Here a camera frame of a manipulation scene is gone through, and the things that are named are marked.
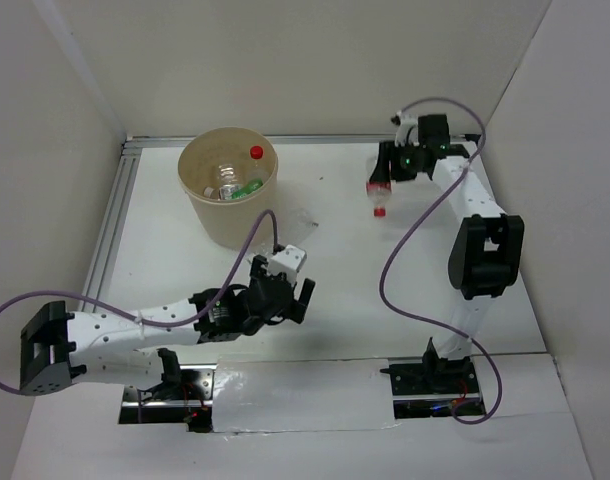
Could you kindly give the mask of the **clear bottle red label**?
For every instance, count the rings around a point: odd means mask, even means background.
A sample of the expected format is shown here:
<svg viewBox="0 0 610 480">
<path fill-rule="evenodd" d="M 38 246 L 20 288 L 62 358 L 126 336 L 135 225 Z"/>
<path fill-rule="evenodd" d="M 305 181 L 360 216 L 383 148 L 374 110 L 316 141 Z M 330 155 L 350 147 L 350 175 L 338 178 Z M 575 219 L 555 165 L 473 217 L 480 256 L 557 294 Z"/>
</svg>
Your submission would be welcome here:
<svg viewBox="0 0 610 480">
<path fill-rule="evenodd" d="M 249 150 L 249 181 L 261 181 L 266 183 L 270 177 L 270 171 L 264 164 L 264 150 L 259 145 L 254 145 Z"/>
</svg>

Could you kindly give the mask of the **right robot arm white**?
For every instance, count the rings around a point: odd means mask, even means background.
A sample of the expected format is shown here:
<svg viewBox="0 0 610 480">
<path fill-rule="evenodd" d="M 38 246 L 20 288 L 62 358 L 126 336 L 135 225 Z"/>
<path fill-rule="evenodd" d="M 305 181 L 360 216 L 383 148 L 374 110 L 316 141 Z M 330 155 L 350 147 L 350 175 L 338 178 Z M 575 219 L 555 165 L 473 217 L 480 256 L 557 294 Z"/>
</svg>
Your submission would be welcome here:
<svg viewBox="0 0 610 480">
<path fill-rule="evenodd" d="M 449 194 L 447 201 L 459 222 L 447 273 L 451 286 L 462 296 L 450 325 L 462 333 L 451 334 L 438 348 L 429 345 L 438 358 L 421 369 L 425 387 L 442 392 L 456 379 L 450 361 L 471 354 L 472 339 L 493 300 L 517 280 L 524 222 L 492 199 L 473 172 L 473 155 L 451 141 L 446 115 L 414 117 L 399 112 L 392 123 L 397 127 L 395 137 L 380 142 L 377 157 L 368 162 L 366 193 L 374 215 L 386 214 L 394 182 L 413 181 L 424 174 Z"/>
</svg>

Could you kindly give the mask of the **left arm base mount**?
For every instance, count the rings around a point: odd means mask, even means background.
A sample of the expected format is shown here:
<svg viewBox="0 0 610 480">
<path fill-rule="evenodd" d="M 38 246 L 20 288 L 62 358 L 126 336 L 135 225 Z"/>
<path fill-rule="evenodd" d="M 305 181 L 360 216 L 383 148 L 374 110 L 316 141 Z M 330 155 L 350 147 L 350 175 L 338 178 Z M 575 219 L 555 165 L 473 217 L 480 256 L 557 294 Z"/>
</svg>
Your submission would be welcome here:
<svg viewBox="0 0 610 480">
<path fill-rule="evenodd" d="M 189 432 L 213 431 L 214 365 L 185 365 L 169 349 L 157 351 L 162 372 L 146 389 L 127 386 L 118 423 L 184 424 Z"/>
</svg>

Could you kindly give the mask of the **green plastic bottle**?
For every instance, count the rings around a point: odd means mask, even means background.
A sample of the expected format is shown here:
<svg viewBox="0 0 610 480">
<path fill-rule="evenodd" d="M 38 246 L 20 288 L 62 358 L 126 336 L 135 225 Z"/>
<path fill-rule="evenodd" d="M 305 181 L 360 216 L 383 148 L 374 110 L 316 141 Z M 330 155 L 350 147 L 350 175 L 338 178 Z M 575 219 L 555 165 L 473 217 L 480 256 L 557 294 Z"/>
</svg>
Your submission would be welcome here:
<svg viewBox="0 0 610 480">
<path fill-rule="evenodd" d="M 261 179 L 254 179 L 254 180 L 250 181 L 248 184 L 246 184 L 244 187 L 235 191 L 232 194 L 231 198 L 239 199 L 239 198 L 249 196 L 249 195 L 255 193 L 257 190 L 259 190 L 262 186 L 263 186 L 263 181 Z"/>
</svg>

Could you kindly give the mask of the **clear bottle blue white label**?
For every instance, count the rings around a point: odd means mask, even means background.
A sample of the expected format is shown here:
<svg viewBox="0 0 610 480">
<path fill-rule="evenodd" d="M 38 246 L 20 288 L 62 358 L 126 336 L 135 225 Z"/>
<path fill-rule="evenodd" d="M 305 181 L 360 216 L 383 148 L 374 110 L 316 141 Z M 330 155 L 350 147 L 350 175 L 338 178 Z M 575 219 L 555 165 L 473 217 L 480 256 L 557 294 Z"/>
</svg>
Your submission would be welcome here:
<svg viewBox="0 0 610 480">
<path fill-rule="evenodd" d="M 220 200 L 231 200 L 243 187 L 243 180 L 234 163 L 220 163 L 214 167 L 214 177 Z"/>
</svg>

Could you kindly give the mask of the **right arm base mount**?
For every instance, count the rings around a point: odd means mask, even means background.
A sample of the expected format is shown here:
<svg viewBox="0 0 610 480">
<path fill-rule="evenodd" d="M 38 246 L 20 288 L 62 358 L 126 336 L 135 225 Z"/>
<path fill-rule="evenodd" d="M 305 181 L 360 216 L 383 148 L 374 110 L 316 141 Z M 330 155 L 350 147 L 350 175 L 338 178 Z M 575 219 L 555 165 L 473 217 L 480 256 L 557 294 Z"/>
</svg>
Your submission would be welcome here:
<svg viewBox="0 0 610 480">
<path fill-rule="evenodd" d="M 474 364 L 441 358 L 430 339 L 420 359 L 391 360 L 380 373 L 389 378 L 397 420 L 486 414 Z"/>
</svg>

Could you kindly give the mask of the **small bottle red label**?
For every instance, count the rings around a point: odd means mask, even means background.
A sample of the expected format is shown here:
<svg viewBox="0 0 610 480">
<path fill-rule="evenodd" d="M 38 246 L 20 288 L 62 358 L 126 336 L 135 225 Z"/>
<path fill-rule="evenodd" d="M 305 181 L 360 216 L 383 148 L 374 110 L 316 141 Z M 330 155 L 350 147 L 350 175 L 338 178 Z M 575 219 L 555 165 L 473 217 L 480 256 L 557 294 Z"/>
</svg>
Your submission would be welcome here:
<svg viewBox="0 0 610 480">
<path fill-rule="evenodd" d="M 368 183 L 366 180 L 366 194 L 373 205 L 373 215 L 376 218 L 386 216 L 386 205 L 392 194 L 391 181 L 389 183 Z"/>
</svg>

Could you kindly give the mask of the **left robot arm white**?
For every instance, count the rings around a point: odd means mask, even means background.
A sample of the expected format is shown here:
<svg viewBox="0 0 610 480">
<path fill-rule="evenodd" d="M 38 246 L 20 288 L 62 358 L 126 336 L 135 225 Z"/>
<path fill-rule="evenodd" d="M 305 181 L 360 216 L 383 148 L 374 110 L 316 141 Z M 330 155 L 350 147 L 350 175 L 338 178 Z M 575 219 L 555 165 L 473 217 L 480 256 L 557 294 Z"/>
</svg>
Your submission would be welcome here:
<svg viewBox="0 0 610 480">
<path fill-rule="evenodd" d="M 183 377 L 174 347 L 232 342 L 265 325 L 303 322 L 315 288 L 311 279 L 297 280 L 306 259 L 293 245 L 269 258 L 257 255 L 247 285 L 231 285 L 222 296 L 208 289 L 130 318 L 48 302 L 21 332 L 19 390 L 38 396 L 105 383 L 172 398 Z"/>
</svg>

